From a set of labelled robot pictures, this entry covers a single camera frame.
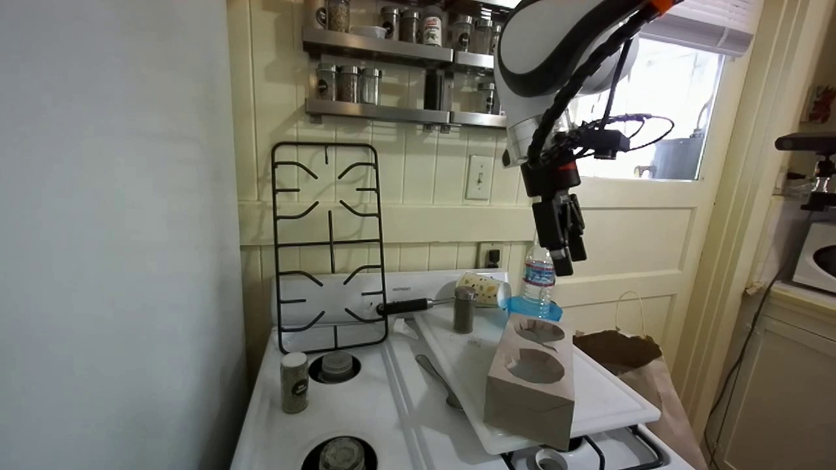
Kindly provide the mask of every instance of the window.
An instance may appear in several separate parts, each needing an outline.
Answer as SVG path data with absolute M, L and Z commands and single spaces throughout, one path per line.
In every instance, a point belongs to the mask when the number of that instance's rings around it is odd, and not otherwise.
M 617 159 L 579 159 L 579 171 L 593 176 L 696 179 L 700 174 L 702 141 L 723 54 L 650 39 L 637 39 L 634 47 L 634 65 L 625 80 L 620 80 L 612 115 L 662 115 L 675 120 L 675 129 L 662 142 L 620 154 Z M 569 107 L 572 120 L 598 120 L 607 97 L 607 90 L 577 97 Z M 649 142 L 662 136 L 663 128 L 668 128 L 668 122 L 650 120 L 632 139 L 632 146 Z

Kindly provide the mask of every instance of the stove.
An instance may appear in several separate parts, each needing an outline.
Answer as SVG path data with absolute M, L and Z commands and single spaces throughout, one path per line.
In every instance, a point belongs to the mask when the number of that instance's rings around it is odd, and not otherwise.
M 440 287 L 449 283 L 449 278 L 457 278 L 457 270 L 386 274 L 393 299 L 423 294 L 435 297 L 437 308 L 444 308 Z M 232 468 L 318 470 L 323 444 L 343 435 L 367 447 L 367 465 L 380 470 L 534 470 L 536 461 L 582 470 L 598 468 L 598 451 L 610 455 L 604 468 L 632 468 L 659 456 L 659 468 L 689 468 L 644 426 L 577 439 L 572 451 L 549 455 L 549 448 L 531 444 L 508 455 L 485 451 L 474 431 L 474 415 L 468 417 L 468 413 L 451 408 L 448 387 L 415 361 L 418 354 L 437 354 L 420 330 L 420 320 L 415 320 L 415 316 L 440 312 L 437 308 L 390 316 L 390 336 L 384 341 L 343 349 L 339 354 L 348 353 L 360 362 L 359 372 L 339 384 L 310 377 L 309 408 L 299 415 L 282 413 L 282 353 L 275 334 L 262 361 Z M 317 362 L 323 354 L 330 353 L 310 353 L 309 361 Z

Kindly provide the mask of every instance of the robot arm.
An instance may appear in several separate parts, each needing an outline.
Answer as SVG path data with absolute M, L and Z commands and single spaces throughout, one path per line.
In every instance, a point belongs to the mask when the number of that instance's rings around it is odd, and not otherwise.
M 572 259 L 585 259 L 579 203 L 569 192 L 579 186 L 574 159 L 585 150 L 612 159 L 630 141 L 607 129 L 607 118 L 574 129 L 555 133 L 555 124 L 579 90 L 612 88 L 634 59 L 630 39 L 676 1 L 523 0 L 501 30 L 496 88 L 509 159 L 523 162 L 539 239 L 551 250 L 556 274 L 572 274 Z

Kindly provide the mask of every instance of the white tray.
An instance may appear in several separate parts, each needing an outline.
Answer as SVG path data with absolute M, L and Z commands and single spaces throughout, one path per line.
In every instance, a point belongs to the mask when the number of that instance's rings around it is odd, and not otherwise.
M 451 306 L 437 306 L 415 312 L 418 330 L 427 340 L 440 371 L 462 401 L 474 431 L 489 455 L 504 455 L 536 447 L 523 435 L 504 432 L 483 423 L 485 376 L 501 336 L 492 316 L 474 316 L 470 334 L 451 330 Z M 613 431 L 634 423 L 659 421 L 659 409 L 634 393 L 625 381 L 602 367 L 574 346 L 574 421 L 572 435 Z

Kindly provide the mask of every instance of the gas stove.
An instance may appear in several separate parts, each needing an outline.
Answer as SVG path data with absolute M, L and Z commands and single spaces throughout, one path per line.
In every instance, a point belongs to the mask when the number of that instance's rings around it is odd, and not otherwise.
M 435 297 L 437 308 L 415 312 L 444 312 L 440 287 L 454 278 L 457 270 L 427 274 L 386 274 L 393 297 Z M 632 468 L 655 461 L 659 468 L 687 468 L 668 447 L 646 428 L 596 431 L 590 439 L 577 439 L 572 451 L 549 455 L 549 448 L 519 444 L 514 451 L 496 455 L 485 448 L 475 432 L 474 415 L 451 408 L 437 349 L 420 330 L 420 320 L 411 316 L 386 319 L 390 336 L 381 344 L 351 346 L 339 354 L 354 354 L 359 372 L 339 384 L 309 381 L 309 408 L 299 415 L 282 413 L 279 346 L 273 336 L 262 361 L 259 381 L 252 397 L 245 426 L 236 448 L 236 470 L 318 470 L 322 448 L 335 439 L 354 439 L 367 448 L 367 468 L 380 470 L 534 470 L 536 461 L 563 461 L 563 468 L 598 468 L 598 451 L 610 451 L 604 468 Z M 309 354 L 310 367 L 330 353 Z M 442 371 L 437 376 L 418 364 L 415 358 L 432 358 Z

